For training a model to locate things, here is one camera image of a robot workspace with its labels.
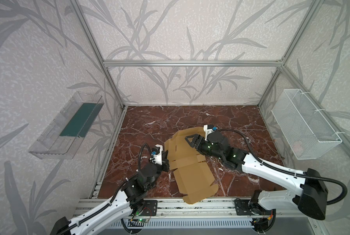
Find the black connector box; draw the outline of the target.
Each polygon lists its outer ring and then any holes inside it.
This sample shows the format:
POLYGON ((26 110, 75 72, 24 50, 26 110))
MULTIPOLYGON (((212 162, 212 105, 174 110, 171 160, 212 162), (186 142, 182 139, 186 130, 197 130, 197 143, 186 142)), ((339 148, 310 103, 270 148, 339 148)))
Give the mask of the black connector box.
POLYGON ((265 234, 266 230, 269 227, 269 220, 267 220, 266 218, 259 220, 253 219, 250 223, 253 226, 252 230, 255 231, 257 234, 265 234))

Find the brown cardboard box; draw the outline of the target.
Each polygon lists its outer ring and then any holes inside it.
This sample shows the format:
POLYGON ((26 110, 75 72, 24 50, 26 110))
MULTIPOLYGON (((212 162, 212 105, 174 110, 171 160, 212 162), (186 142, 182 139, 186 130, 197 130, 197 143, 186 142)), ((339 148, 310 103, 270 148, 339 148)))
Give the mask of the brown cardboard box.
POLYGON ((170 170, 174 172, 179 192, 184 194, 183 200, 187 204, 212 197, 219 190, 205 156, 190 147, 185 140, 193 134, 205 136, 202 127, 193 127, 177 131, 165 142, 170 170))

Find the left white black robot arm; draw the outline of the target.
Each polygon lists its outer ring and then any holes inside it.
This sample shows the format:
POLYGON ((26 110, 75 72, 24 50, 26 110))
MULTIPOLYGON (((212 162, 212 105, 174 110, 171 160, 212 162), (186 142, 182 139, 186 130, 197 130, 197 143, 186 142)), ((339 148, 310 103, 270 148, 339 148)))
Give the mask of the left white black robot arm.
POLYGON ((52 235, 97 235, 112 223, 134 212, 140 212, 144 206, 147 192, 156 186, 161 173, 170 170, 169 161, 161 164, 150 162, 135 175, 123 182, 113 196, 88 212, 68 220, 59 219, 51 231, 52 235))

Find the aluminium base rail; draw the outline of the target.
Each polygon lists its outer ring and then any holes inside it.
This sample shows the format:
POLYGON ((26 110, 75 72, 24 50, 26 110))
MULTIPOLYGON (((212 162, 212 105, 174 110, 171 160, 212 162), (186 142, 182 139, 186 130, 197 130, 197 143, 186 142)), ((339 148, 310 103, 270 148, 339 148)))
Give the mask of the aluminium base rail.
MULTIPOLYGON (((235 209, 234 197, 207 198, 195 204, 187 204, 181 198, 149 198, 146 200, 156 200, 157 206, 144 211, 144 215, 154 218, 234 218, 234 217, 269 217, 270 212, 264 214, 254 214, 248 210, 235 209)), ((73 217, 82 215, 95 208, 104 199, 80 199, 76 206, 73 217)), ((276 209, 276 217, 306 217, 297 210, 276 209)))

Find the clear plastic wall bin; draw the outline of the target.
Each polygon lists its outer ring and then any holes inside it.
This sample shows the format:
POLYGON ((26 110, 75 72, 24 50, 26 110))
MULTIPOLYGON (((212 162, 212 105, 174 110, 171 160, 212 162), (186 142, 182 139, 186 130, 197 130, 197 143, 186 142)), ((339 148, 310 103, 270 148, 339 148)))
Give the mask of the clear plastic wall bin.
POLYGON ((73 159, 103 106, 103 96, 75 92, 29 153, 42 160, 73 159))

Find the green circuit board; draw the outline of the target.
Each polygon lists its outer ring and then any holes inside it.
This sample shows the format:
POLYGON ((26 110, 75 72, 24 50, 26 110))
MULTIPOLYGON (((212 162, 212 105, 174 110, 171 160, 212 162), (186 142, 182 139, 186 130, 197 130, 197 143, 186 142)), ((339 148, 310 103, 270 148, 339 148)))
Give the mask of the green circuit board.
POLYGON ((150 222, 150 217, 131 218, 128 220, 129 227, 144 227, 150 222))

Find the aluminium frame enclosure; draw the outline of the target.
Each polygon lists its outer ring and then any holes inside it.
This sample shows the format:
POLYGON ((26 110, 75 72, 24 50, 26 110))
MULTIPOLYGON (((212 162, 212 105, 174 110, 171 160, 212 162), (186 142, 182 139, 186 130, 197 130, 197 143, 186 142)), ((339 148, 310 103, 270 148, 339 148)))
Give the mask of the aluminium frame enclosure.
POLYGON ((349 193, 339 210, 327 216, 328 221, 350 220, 350 1, 259 1, 259 7, 237 22, 248 1, 235 1, 228 7, 230 22, 226 30, 207 48, 196 45, 196 34, 179 14, 172 20, 169 38, 155 36, 175 8, 184 5, 191 17, 199 17, 200 25, 211 22, 195 9, 205 1, 164 1, 161 16, 152 27, 147 19, 153 13, 149 1, 140 1, 136 16, 129 14, 123 1, 76 1, 87 38, 97 50, 97 60, 107 73, 113 91, 122 104, 133 104, 123 92, 122 75, 132 67, 142 69, 163 90, 163 99, 155 104, 169 104, 169 86, 181 79, 176 92, 188 97, 188 104, 198 100, 205 104, 217 101, 207 96, 222 81, 232 81, 237 67, 270 67, 273 69, 266 88, 249 105, 258 105, 270 125, 270 133, 279 140, 286 160, 295 159, 284 131, 271 114, 279 96, 279 72, 288 80, 295 79, 305 94, 315 100, 334 129, 332 135, 341 145, 330 154, 330 163, 348 177, 349 193), (156 40, 164 42, 167 51, 159 50, 156 40))

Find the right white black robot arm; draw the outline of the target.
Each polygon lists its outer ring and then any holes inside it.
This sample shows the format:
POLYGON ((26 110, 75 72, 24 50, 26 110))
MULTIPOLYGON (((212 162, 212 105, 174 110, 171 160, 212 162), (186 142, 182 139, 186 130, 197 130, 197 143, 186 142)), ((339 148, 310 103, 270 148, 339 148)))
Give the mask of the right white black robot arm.
POLYGON ((282 191, 259 191, 251 199, 251 206, 262 210, 297 209, 304 215, 316 219, 326 218, 328 190, 316 170, 306 172, 283 167, 255 157, 237 147, 231 147, 227 137, 213 132, 203 137, 193 134, 185 137, 190 147, 207 157, 221 160, 232 170, 264 178, 284 189, 282 191))

